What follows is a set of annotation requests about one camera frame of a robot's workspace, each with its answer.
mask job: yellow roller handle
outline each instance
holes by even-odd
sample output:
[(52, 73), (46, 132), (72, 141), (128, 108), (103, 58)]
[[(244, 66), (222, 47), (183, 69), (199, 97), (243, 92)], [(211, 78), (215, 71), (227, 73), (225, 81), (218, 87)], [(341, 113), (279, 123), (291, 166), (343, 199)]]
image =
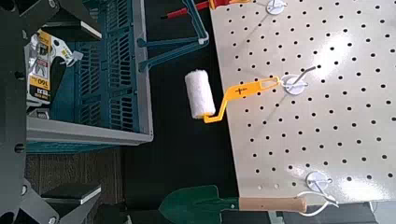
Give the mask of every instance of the yellow roller handle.
[[(263, 86), (262, 84), (264, 82), (275, 82), (275, 83), (269, 86)], [(243, 98), (245, 96), (253, 95), (259, 91), (268, 91), (278, 86), (279, 84), (280, 84), (279, 77), (271, 77), (263, 80), (258, 80), (255, 82), (250, 82), (247, 84), (230, 87), (224, 94), (224, 98), (221, 103), (219, 114), (215, 117), (209, 117), (208, 115), (205, 115), (204, 122), (213, 123), (213, 122), (221, 121), (224, 116), (225, 108), (227, 107), (229, 101)]]

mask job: black metal frame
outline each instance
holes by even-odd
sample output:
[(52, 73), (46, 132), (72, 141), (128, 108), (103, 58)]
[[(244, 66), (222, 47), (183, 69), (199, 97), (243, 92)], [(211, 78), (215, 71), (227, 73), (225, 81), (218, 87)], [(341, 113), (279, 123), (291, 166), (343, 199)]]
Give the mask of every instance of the black metal frame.
[[(32, 0), (35, 3), (22, 14), (18, 9), (20, 4), (15, 1), (18, 0), (1, 0), (0, 3), (2, 24), (0, 35), (0, 174), (2, 179), (0, 222), (6, 224), (10, 219), (12, 220), (8, 223), (12, 223), (20, 208), (29, 202), (29, 200), (25, 201), (25, 197), (22, 196), (22, 191), (29, 185), (23, 178), (26, 158), (26, 74), (23, 47), (46, 22), (54, 22), (51, 18), (54, 18), (60, 11), (73, 15), (69, 18), (73, 18), (74, 21), (84, 21), (100, 34), (99, 25), (90, 17), (80, 0)], [(48, 30), (43, 29), (50, 34), (62, 30), (64, 28), (62, 24), (66, 18), (61, 18), (63, 19), (59, 21), (60, 26), (51, 26)], [(80, 40), (98, 39), (97, 35), (87, 33), (87, 30), (80, 27), (74, 31), (85, 33), (77, 35), (81, 38)]]

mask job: red handle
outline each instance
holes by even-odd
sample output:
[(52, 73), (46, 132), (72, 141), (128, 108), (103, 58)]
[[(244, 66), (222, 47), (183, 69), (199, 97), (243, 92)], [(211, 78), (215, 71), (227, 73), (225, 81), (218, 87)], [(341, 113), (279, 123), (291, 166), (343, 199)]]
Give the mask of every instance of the red handle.
[[(199, 4), (195, 5), (195, 6), (197, 7), (198, 11), (200, 11), (200, 10), (202, 10), (204, 8), (209, 7), (209, 2), (208, 1), (202, 2), (202, 3), (199, 3)], [(170, 12), (166, 16), (167, 16), (167, 19), (173, 19), (173, 18), (176, 18), (176, 17), (179, 17), (179, 16), (183, 16), (183, 15), (186, 15), (186, 14), (187, 14), (187, 8), (184, 7), (181, 10)]]

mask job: metal rod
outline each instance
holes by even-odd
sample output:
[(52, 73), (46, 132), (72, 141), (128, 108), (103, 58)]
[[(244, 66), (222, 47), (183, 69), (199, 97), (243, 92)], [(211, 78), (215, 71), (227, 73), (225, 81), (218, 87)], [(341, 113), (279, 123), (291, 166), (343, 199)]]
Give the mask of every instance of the metal rod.
[(306, 69), (305, 71), (303, 71), (300, 76), (297, 78), (297, 80), (294, 81), (294, 83), (292, 85), (295, 85), (297, 82), (299, 82), (305, 74), (307, 74), (308, 72), (314, 71), (315, 69), (317, 69), (316, 66), (310, 67), (308, 69)]

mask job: yellow label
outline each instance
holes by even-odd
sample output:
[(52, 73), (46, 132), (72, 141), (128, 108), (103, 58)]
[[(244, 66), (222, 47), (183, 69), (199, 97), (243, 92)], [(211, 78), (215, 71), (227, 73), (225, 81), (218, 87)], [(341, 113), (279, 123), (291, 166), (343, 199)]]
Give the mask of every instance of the yellow label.
[(44, 45), (47, 45), (50, 47), (50, 35), (45, 33), (45, 32), (41, 32), (40, 33), (40, 42), (43, 43)]
[(49, 91), (50, 82), (44, 78), (37, 76), (30, 76), (30, 85)]

